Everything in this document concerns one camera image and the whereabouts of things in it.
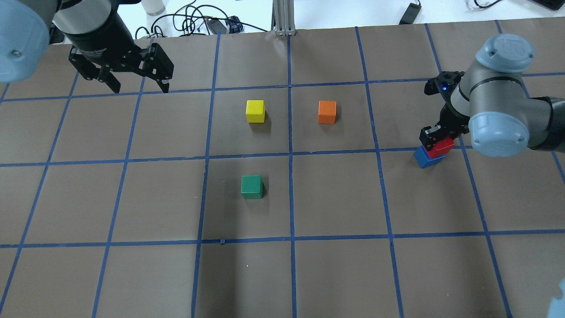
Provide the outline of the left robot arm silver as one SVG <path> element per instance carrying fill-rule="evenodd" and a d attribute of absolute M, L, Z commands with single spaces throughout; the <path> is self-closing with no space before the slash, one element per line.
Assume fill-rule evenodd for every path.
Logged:
<path fill-rule="evenodd" d="M 154 80 L 170 90 L 174 64 L 157 43 L 137 46 L 118 8 L 130 0 L 3 0 L 0 3 L 0 78 L 13 83 L 30 78 L 50 44 L 51 26 L 69 39 L 69 62 L 88 81 L 119 93 L 116 72 Z"/>

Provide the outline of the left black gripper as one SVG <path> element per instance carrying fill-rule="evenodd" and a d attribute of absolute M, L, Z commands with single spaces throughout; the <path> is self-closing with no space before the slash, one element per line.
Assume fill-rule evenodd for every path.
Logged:
<path fill-rule="evenodd" d="M 55 26 L 70 40 L 68 60 L 88 81 L 99 81 L 113 93 L 121 92 L 116 72 L 130 72 L 154 80 L 163 93 L 175 65 L 157 43 L 141 48 L 135 44 L 117 9 L 60 9 Z"/>

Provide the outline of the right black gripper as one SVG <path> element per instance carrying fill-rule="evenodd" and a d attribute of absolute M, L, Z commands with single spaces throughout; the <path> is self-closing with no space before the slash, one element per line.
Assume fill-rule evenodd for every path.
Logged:
<path fill-rule="evenodd" d="M 469 133 L 470 117 L 462 115 L 450 104 L 446 103 L 440 110 L 439 121 L 434 126 L 423 127 L 419 139 L 427 152 L 431 152 L 438 141 L 450 136 L 452 139 Z"/>

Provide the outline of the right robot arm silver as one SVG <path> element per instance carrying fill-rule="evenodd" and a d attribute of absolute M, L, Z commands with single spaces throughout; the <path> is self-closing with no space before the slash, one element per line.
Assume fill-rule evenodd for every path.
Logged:
<path fill-rule="evenodd" d="M 533 45 L 516 34 L 489 38 L 467 71 L 442 71 L 424 93 L 440 94 L 444 107 L 436 125 L 421 129 L 431 155 L 443 155 L 446 139 L 470 134 L 471 146 L 488 157 L 510 157 L 529 148 L 564 151 L 564 99 L 525 96 L 522 74 L 535 57 Z"/>

